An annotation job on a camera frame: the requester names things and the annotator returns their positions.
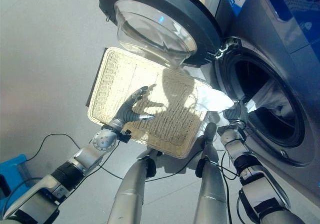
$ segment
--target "tile floor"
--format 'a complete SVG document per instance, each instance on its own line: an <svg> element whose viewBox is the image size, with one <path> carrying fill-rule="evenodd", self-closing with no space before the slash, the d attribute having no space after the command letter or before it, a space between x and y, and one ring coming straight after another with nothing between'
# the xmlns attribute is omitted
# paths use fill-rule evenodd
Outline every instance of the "tile floor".
<svg viewBox="0 0 320 224"><path fill-rule="evenodd" d="M80 146L91 139L99 126L88 120L85 102L104 47L119 46L116 31L105 22L98 0L1 0L1 161L20 153L31 157L49 133L68 133ZM122 144L105 167L123 176L144 149L136 142ZM32 176L43 176L75 151L68 138L53 136L27 166ZM157 176L175 172L186 161L159 158ZM201 185L196 165L197 159L181 174L145 185L141 223L192 223ZM307 224L319 223L319 210L278 180L292 210ZM61 205L55 223L106 223L119 184L97 172ZM229 185L233 223L238 224L240 183ZM243 209L241 214L251 223Z"/></svg>

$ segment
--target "robotic hand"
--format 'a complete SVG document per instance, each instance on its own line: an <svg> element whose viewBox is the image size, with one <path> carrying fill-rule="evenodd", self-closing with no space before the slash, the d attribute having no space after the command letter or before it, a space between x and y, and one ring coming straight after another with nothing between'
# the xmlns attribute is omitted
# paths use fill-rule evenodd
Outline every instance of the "robotic hand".
<svg viewBox="0 0 320 224"><path fill-rule="evenodd" d="M3 223L51 224L59 215L58 204L97 167L106 153L115 148L116 139L128 142L131 131L121 133L124 124L155 118L154 115L140 115L132 111L147 89L145 86L134 92L119 108L115 117L94 135L91 143L16 200L6 211Z"/></svg>

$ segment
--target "black cable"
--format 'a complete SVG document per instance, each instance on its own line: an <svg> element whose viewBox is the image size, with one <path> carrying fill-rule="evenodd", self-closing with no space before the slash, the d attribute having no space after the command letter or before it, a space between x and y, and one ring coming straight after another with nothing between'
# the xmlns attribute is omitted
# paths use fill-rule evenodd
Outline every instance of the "black cable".
<svg viewBox="0 0 320 224"><path fill-rule="evenodd" d="M114 151L117 149L117 147L119 146L120 144L120 140L118 141L118 144L116 145L116 147L111 151L111 153L109 154L109 156L106 158L106 160L102 163L102 165L99 165L99 168L97 170L95 170L94 172L90 173L88 176L86 176L79 184L78 186L73 190L72 193L70 193L70 195L68 196L68 198L71 197L71 195L80 187L80 185L88 178L90 177L91 175L95 174L97 171L99 171L103 165L108 161L108 159L111 157L112 153L114 153Z"/></svg>
<svg viewBox="0 0 320 224"><path fill-rule="evenodd" d="M195 156L197 156L197 155L198 155L199 153L201 153L201 152L202 152L202 150L196 152L196 153L189 159L189 161L187 161L187 163L186 163L179 171L177 171L176 173L173 173L173 174L171 174L171 175L164 176L164 177L161 177L161 178L155 178L155 179L147 180L146 183L147 183L147 182L156 181L156 180L160 180L160 179L163 179L163 178L169 178L169 177L172 177L172 176L178 174L179 172L181 172L183 169L186 168L186 166L191 162L191 160L192 160L193 158L195 158Z"/></svg>
<svg viewBox="0 0 320 224"><path fill-rule="evenodd" d="M228 209L228 217L229 217L229 223L232 224L232 219L231 219L231 211L230 211L230 199L229 199L229 185L228 182L226 180L225 174L224 174L224 169L221 166L221 172L222 172L222 177L224 179L224 183L226 186L226 206Z"/></svg>
<svg viewBox="0 0 320 224"><path fill-rule="evenodd" d="M45 136L45 138L43 139L43 141L42 141L42 143L41 143L38 151L36 152L36 154L34 154L31 158L27 159L27 161L30 161L31 159L35 158L35 157L38 155L38 153L40 152L41 148L43 147L44 142L45 142L45 140L47 139L47 137L53 136L53 135L65 135L65 136L69 137L69 138L72 140L72 142L75 144L75 146L76 146L78 149L80 149L80 147L76 144L76 142L73 140L73 138L70 137L68 134L65 134L65 133L52 133L52 134L49 134L49 135ZM172 175L165 176L165 177L157 178L157 179L147 180L146 182L151 182L151 181L155 181L155 180L159 180L159 179L169 178L169 177L172 177L172 176L180 173L180 172L191 162L191 160L192 160L196 155L197 155L197 153L196 153L193 157L191 157L191 159L182 167L182 169L180 169L180 170L177 171L176 173L174 173L174 174L172 174ZM114 176L115 178L118 178L118 179L120 179L120 180L123 180L123 178L121 178L121 177L119 177L118 175L110 172L109 170L107 170L106 168L102 167L101 165L99 165L99 166L100 166L101 169L103 169L104 171L106 171L106 172L109 173L110 175ZM236 173L230 171L229 169L227 169L227 168L225 168L225 167L222 167L222 168L225 169L226 171L228 171L228 172L236 175Z"/></svg>
<svg viewBox="0 0 320 224"><path fill-rule="evenodd" d="M224 157L225 157L225 154L226 153L224 153L223 154L223 156L222 156L222 158L221 158L221 167L223 167L224 168ZM226 176L225 174L224 174L224 176L225 176L225 178L227 178L227 179L229 179L229 180L234 180L234 179L236 179L237 177L238 177L238 174L237 173L233 173L234 174L234 177L233 178L229 178L228 176Z"/></svg>
<svg viewBox="0 0 320 224"><path fill-rule="evenodd" d="M3 207L2 207L2 210L1 210L1 220L4 219L4 216L5 216L5 211L6 211L6 207L7 207L7 204L10 200L10 198L12 197L12 195L18 190L19 187L21 187L23 184L25 184L26 182L29 182L29 181L32 181L32 180L41 180L42 178L29 178L27 180L24 180L23 182L21 182L18 186L16 186L12 192L10 193L10 195L6 198L6 201L4 202L3 204Z"/></svg>
<svg viewBox="0 0 320 224"><path fill-rule="evenodd" d="M123 178L121 178L121 177L117 176L116 174L108 171L108 170L105 169L103 166L100 166L100 167L101 167L103 170L105 170L107 173L109 173L110 175L114 176L115 178L118 178L118 179L120 179L120 180L123 180Z"/></svg>
<svg viewBox="0 0 320 224"><path fill-rule="evenodd" d="M44 145L45 140L46 140L48 137L53 136L53 135L64 135L64 136L67 136L67 137L70 138L71 141L76 145L76 147L77 147L78 149L80 149L80 147L77 145L77 143L76 143L76 142L73 140L73 138L70 137L68 134L65 134L65 133L51 133L51 134L45 136L45 138L43 139L43 141L42 141L42 143L41 143L41 145L40 145L40 147L39 147L39 149L38 149L38 151L37 151L31 158L27 159L26 162L32 160L33 158L35 158L36 155L38 155L38 153L40 152L42 146Z"/></svg>
<svg viewBox="0 0 320 224"><path fill-rule="evenodd" d="M238 218L240 219L240 222L241 222L242 224L246 224L246 223L242 220L242 218L241 218L241 216L240 216L240 212L239 212L239 202L240 202L240 197L238 197L238 200L237 200L237 202L236 202L236 213L237 213L237 215L238 215Z"/></svg>

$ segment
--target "woven basket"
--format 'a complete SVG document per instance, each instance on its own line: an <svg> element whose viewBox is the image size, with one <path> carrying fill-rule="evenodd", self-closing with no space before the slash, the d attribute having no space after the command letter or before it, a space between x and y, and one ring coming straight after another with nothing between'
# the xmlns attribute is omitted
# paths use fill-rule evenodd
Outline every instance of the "woven basket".
<svg viewBox="0 0 320 224"><path fill-rule="evenodd" d="M124 129L131 130L132 138L139 143L185 158L206 115L194 109L197 88L208 85L148 59L115 47L105 52L89 119L100 125L108 123L123 102L142 86L149 89L133 111L154 114L155 119L129 122Z"/></svg>

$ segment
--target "washing machine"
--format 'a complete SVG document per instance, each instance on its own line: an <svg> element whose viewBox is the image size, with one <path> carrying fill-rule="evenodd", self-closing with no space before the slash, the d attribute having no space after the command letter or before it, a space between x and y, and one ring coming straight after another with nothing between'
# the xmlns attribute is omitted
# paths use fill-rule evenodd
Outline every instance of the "washing machine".
<svg viewBox="0 0 320 224"><path fill-rule="evenodd" d="M129 51L255 101L247 145L320 207L320 0L99 1Z"/></svg>

